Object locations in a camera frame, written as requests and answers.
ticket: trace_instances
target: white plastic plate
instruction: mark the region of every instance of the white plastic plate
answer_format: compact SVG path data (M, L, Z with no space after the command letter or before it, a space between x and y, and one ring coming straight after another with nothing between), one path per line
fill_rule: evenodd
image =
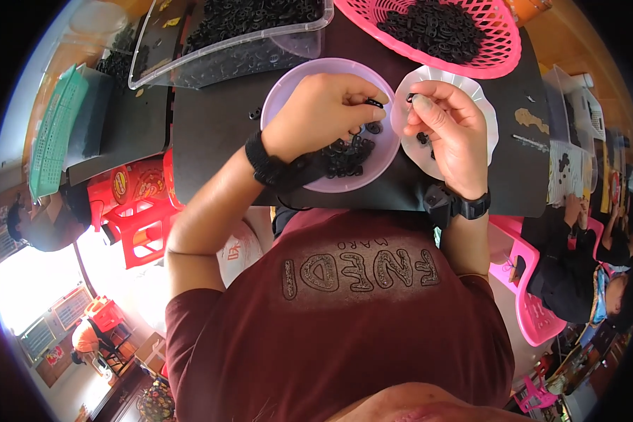
M495 150L499 140L495 107L485 98L481 85L475 80L429 66L421 66L405 75L405 78L396 89L396 100L391 110L391 127L401 138L401 146L405 154L409 156L424 173L429 174L433 178L445 180L443 174L439 171L436 160L431 158L431 142L422 145L415 136L406 136L403 133L403 128L408 123L408 110L410 108L410 104L405 102L405 97L410 93L410 85L415 82L421 82L422 80L442 80L448 82L466 92L466 94L474 100L485 116L485 122L487 124L487 164L490 165L492 152Z

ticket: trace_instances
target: orange shirt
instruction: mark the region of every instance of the orange shirt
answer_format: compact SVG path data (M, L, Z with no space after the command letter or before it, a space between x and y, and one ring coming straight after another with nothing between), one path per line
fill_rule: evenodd
M93 346L98 346L98 337L87 319L83 319L73 332L73 348L80 353L94 351Z

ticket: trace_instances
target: pink bowl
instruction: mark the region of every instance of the pink bowl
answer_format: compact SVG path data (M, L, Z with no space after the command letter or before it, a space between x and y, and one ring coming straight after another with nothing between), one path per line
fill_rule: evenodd
M382 120L382 132L377 135L365 132L364 138L375 141L375 149L371 156L363 163L363 175L348 176L344 178L321 178L306 184L305 189L322 193L341 193L359 189L384 173L396 156L401 140L391 129L391 108L394 105L394 91L389 84L382 79L382 76L375 73L371 68L352 60L340 59L337 57L325 57L323 59L312 60L303 63L281 77L272 87L270 93L262 106L261 129L265 129L268 123L277 115L279 110L286 104L295 87L307 75L315 73L352 73L368 80L380 88L389 97L389 103L385 104L387 117Z
M477 26L488 34L488 38L482 41L479 55L470 63L459 65L445 62L377 29L377 22L384 22L389 10L406 13L408 6L415 4L415 0L335 0L335 5L356 26L386 47L431 68L473 79L501 78L516 68L520 60L520 35L511 11L502 0L439 1L462 6L471 14Z

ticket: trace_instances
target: black cord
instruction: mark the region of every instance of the black cord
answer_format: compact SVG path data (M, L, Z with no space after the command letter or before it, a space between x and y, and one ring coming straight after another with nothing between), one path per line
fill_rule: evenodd
M311 209L313 208L313 207L309 207L309 208L294 208L294 207L291 207L290 205L286 205L286 204L285 204L285 203L281 200L281 198L279 198L279 196L278 196L278 195L277 195L277 200L278 200L278 202L279 202L282 206L284 206L284 207L286 207L286 208L288 208L288 209L292 209L293 211L309 211L309 210L311 210Z

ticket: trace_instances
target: fingernail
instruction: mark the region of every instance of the fingernail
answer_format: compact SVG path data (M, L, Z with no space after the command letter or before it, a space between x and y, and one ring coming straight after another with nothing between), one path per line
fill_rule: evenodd
M413 107L419 108L420 110L429 111L431 107L434 106L434 103L427 97L422 94L415 94L413 96Z
M387 117L387 112L384 109L379 109L379 108L375 107L375 110L373 110L373 112L372 112L372 117L376 121L380 121L380 120L384 119L385 117Z

